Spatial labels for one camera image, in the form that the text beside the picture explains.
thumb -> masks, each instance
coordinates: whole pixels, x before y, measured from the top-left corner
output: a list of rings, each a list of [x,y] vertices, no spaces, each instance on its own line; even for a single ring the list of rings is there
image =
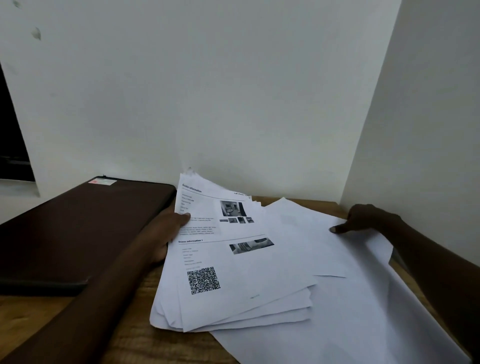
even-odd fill
[[[343,234],[344,232],[352,230],[352,228],[347,221],[343,224],[332,226],[329,230],[334,234]]]
[[[177,215],[180,226],[185,225],[190,220],[190,214],[175,214]]]

printed photo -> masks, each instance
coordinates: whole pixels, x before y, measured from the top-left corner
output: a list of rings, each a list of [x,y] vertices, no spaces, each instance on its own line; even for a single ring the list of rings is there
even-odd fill
[[[240,254],[251,252],[252,250],[266,248],[268,246],[274,245],[272,241],[268,238],[252,240],[251,242],[230,244],[230,249],[233,254]]]
[[[223,216],[247,216],[241,202],[220,201]]]

desk surface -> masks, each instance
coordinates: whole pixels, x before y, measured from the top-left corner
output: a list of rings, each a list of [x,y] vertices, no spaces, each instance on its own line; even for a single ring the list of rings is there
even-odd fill
[[[277,200],[256,196],[253,199],[260,201],[263,206]],[[293,201],[339,218],[347,216],[335,202],[295,199]],[[415,281],[398,264],[391,265],[438,319]],[[150,326],[150,309],[162,268],[152,270],[137,289],[115,329],[102,363],[237,363],[208,332],[179,333]],[[0,359],[37,332],[72,299],[0,296]]]

